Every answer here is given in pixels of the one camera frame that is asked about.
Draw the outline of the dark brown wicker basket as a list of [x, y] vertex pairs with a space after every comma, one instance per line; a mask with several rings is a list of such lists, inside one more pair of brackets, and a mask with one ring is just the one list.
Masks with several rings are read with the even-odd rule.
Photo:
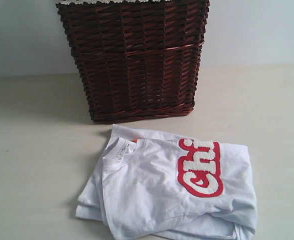
[[98, 123], [190, 114], [210, 2], [56, 4]]

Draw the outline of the white t-shirt with red lettering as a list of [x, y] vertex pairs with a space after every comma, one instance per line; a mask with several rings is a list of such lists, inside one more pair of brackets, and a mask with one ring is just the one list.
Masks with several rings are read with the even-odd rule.
[[117, 240], [250, 240], [257, 226], [246, 146], [117, 124], [78, 202]]

